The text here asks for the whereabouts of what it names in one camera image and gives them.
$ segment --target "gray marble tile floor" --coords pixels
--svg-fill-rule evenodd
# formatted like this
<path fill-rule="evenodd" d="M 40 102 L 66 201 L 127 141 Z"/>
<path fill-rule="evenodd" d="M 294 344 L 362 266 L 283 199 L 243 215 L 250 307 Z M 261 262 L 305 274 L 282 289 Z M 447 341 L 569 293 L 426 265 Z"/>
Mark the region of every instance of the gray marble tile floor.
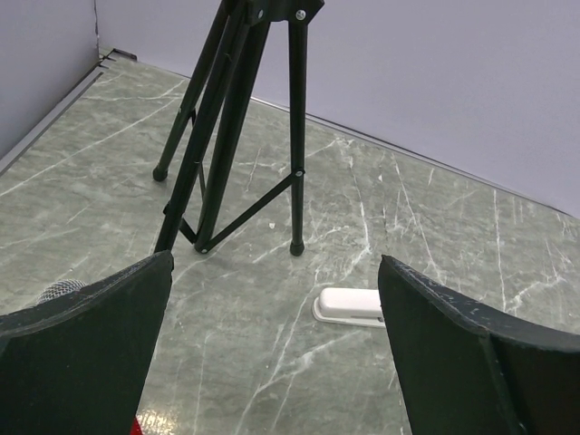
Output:
<path fill-rule="evenodd" d="M 0 178 L 0 313 L 152 252 L 184 147 L 166 182 L 151 170 L 186 85 L 119 59 Z M 302 257 L 288 253 L 288 194 L 206 256 L 178 237 L 146 434 L 410 434 L 385 331 L 311 313 L 326 286 L 375 287 L 381 254 L 580 334 L 577 220 L 314 123 L 306 140 Z M 253 102 L 218 228 L 288 161 L 287 114 Z"/>

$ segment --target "white object on floor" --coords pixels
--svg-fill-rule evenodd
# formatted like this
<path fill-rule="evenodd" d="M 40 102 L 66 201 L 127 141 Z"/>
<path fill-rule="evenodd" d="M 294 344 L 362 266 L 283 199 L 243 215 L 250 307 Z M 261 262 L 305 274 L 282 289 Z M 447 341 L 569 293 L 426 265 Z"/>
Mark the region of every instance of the white object on floor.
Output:
<path fill-rule="evenodd" d="M 378 290 L 327 287 L 314 300 L 312 312 L 321 322 L 385 327 Z"/>

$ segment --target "tripod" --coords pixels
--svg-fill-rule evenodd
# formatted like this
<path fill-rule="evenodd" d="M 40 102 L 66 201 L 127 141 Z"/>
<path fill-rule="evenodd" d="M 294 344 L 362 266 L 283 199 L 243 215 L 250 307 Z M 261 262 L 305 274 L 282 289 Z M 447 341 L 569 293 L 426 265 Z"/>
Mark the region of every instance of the tripod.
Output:
<path fill-rule="evenodd" d="M 169 164 L 179 141 L 188 122 L 192 121 L 192 132 L 175 188 L 164 209 L 165 218 L 155 252 L 171 250 L 178 232 L 181 231 L 198 252 L 206 254 L 287 188 L 291 188 L 292 194 L 290 253 L 293 256 L 300 256 L 304 252 L 307 25 L 323 5 L 324 0 L 221 2 L 159 164 L 153 170 L 153 178 L 157 181 L 162 181 L 168 176 Z M 256 204 L 213 237 L 270 24 L 278 21 L 288 22 L 291 171 Z M 196 111 L 196 104 L 204 86 L 206 89 L 199 110 Z M 206 183 L 202 161 L 222 105 L 221 121 Z M 183 215 L 198 177 L 203 204 L 198 230 L 194 231 Z"/>

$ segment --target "microphone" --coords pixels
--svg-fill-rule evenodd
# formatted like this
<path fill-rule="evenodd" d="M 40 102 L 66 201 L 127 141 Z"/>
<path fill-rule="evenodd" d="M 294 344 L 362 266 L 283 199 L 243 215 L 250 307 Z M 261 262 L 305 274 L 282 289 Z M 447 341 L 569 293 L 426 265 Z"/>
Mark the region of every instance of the microphone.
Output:
<path fill-rule="evenodd" d="M 56 283 L 50 284 L 43 290 L 40 296 L 38 296 L 36 304 L 43 304 L 44 302 L 50 301 L 51 299 L 55 299 L 63 295 L 68 295 L 69 293 L 78 292 L 85 286 L 87 285 L 78 279 L 64 279 L 62 281 L 57 281 Z"/>

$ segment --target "tripod leg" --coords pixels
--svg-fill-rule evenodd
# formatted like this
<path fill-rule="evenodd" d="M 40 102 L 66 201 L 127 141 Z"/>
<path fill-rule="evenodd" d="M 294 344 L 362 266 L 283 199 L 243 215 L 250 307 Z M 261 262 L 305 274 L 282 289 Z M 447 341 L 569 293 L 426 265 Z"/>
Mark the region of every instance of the tripod leg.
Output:
<path fill-rule="evenodd" d="M 175 243 L 181 219 L 198 177 L 201 161 L 208 148 L 211 133 L 226 96 L 227 87 L 247 38 L 248 26 L 244 20 L 245 3 L 238 2 L 234 12 L 227 20 L 224 34 L 217 49 L 216 60 L 208 79 L 208 87 L 204 92 L 198 118 L 189 137 L 183 163 L 179 168 L 155 252 L 171 250 Z"/>
<path fill-rule="evenodd" d="M 290 253 L 300 256 L 303 240 L 305 190 L 305 125 L 306 125 L 306 46 L 308 27 L 288 25 L 290 45 L 290 165 L 295 174 L 292 183 L 292 243 Z"/>
<path fill-rule="evenodd" d="M 198 103 L 199 95 L 208 80 L 211 64 L 214 62 L 216 52 L 218 50 L 219 40 L 221 39 L 224 29 L 226 27 L 227 12 L 225 6 L 219 6 L 214 22 L 209 30 L 208 39 L 204 43 L 201 55 L 199 56 L 196 68 L 193 71 L 188 88 L 183 96 L 181 105 L 179 106 L 178 114 L 173 121 L 173 127 L 165 144 L 165 148 L 161 153 L 161 158 L 157 167 L 153 170 L 153 179 L 156 181 L 163 181 L 168 174 L 169 164 L 175 155 L 178 148 L 179 141 L 183 132 L 185 131 L 188 120 L 192 116 Z"/>
<path fill-rule="evenodd" d="M 216 148 L 211 160 L 206 193 L 199 216 L 198 240 L 195 244 L 196 250 L 203 254 L 208 251 L 207 243 L 216 227 L 219 208 L 226 191 L 227 178 L 234 161 L 237 142 L 244 125 L 269 28 L 270 23 L 263 22 L 250 29 L 224 103 Z"/>

